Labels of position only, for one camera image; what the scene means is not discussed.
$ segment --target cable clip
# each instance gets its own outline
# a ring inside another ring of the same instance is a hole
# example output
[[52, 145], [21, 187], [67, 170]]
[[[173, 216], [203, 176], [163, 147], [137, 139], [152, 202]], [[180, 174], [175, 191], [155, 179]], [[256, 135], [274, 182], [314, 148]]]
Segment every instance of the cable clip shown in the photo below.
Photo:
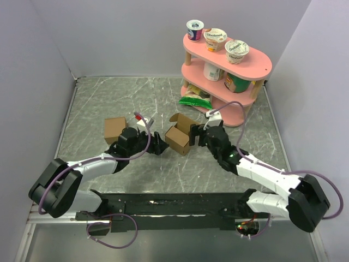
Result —
[[253, 159], [253, 165], [257, 165], [258, 164], [258, 162], [260, 162], [258, 159]]

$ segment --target green snack bag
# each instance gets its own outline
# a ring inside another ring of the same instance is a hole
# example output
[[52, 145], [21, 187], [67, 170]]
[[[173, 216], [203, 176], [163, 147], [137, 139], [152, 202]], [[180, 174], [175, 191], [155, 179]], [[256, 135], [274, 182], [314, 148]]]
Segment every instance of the green snack bag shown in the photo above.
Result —
[[204, 92], [197, 86], [190, 84], [184, 96], [179, 100], [179, 103], [181, 105], [194, 105], [206, 109], [212, 109], [210, 98], [210, 94]]

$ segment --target small cardboard box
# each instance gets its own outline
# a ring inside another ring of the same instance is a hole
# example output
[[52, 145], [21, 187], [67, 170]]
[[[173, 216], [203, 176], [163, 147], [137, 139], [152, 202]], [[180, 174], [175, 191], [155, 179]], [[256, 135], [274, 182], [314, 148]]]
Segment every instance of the small cardboard box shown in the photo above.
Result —
[[125, 117], [107, 118], [104, 120], [104, 139], [108, 145], [118, 141], [122, 130], [126, 127]]
[[177, 122], [165, 134], [165, 141], [170, 148], [185, 156], [189, 150], [189, 131], [192, 124], [199, 124], [181, 113], [174, 114], [170, 122]]

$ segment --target white bottle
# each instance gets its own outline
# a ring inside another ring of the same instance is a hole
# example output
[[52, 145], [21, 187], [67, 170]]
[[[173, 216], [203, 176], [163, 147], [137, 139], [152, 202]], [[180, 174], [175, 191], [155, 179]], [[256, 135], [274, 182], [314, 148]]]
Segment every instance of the white bottle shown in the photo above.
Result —
[[210, 63], [205, 62], [203, 75], [210, 81], [219, 81], [223, 78], [224, 71]]

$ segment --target lavender wall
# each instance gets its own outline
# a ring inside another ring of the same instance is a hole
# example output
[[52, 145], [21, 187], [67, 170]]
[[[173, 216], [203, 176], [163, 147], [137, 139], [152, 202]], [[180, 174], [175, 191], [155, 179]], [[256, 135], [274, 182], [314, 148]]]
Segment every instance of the lavender wall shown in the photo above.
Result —
[[76, 77], [180, 75], [186, 22], [280, 58], [310, 0], [31, 0]]
[[[326, 174], [349, 202], [349, 2], [312, 0], [270, 77], [268, 93], [292, 169]], [[335, 193], [327, 185], [332, 203]], [[319, 224], [331, 261], [349, 261], [348, 208]]]
[[0, 1], [1, 261], [13, 261], [28, 191], [52, 159], [74, 79], [27, 0]]

